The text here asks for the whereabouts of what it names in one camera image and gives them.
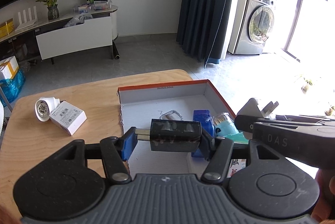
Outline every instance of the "gray ribbed surface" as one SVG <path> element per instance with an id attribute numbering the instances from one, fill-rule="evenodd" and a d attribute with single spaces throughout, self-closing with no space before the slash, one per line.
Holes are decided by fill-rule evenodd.
<path id="1" fill-rule="evenodd" d="M 23 218 L 23 223 L 41 224 Z M 144 175 L 124 186 L 113 186 L 91 212 L 62 224 L 265 224 L 232 205 L 219 186 L 206 185 L 193 174 Z M 315 224 L 307 216 L 278 221 Z"/>

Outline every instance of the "blue plastic bag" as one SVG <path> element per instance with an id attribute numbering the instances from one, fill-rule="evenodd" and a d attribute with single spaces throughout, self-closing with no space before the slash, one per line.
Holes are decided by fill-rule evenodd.
<path id="1" fill-rule="evenodd" d="M 17 71 L 13 79 L 0 80 L 0 86 L 9 103 L 12 103 L 18 97 L 25 81 L 26 77 L 21 69 Z M 2 96 L 0 96 L 0 101 L 4 107 L 7 106 Z"/>

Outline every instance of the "plastic bag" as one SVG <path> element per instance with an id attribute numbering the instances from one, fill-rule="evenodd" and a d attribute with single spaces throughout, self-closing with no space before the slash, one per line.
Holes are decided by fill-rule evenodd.
<path id="1" fill-rule="evenodd" d="M 9 103 L 12 103 L 18 97 L 25 81 L 26 77 L 24 76 L 22 69 L 17 71 L 13 79 L 0 80 L 0 86 Z M 2 96 L 0 96 L 0 101 L 4 107 L 7 106 Z"/>
<path id="2" fill-rule="evenodd" d="M 73 27 L 78 24 L 83 24 L 85 20 L 93 19 L 93 16 L 90 13 L 81 13 L 73 17 L 64 27 Z"/>

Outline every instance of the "washing machine door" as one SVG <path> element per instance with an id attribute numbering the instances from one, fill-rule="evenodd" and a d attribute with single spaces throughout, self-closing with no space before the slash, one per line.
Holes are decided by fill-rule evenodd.
<path id="1" fill-rule="evenodd" d="M 255 44 L 264 44 L 269 38 L 274 25 L 274 14 L 270 7 L 261 6 L 252 14 L 248 33 L 250 40 Z"/>

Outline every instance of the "vase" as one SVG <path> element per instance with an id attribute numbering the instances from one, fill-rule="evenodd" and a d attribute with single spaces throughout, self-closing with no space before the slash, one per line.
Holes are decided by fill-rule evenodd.
<path id="1" fill-rule="evenodd" d="M 57 5 L 48 7 L 48 20 L 59 18 L 59 11 Z"/>

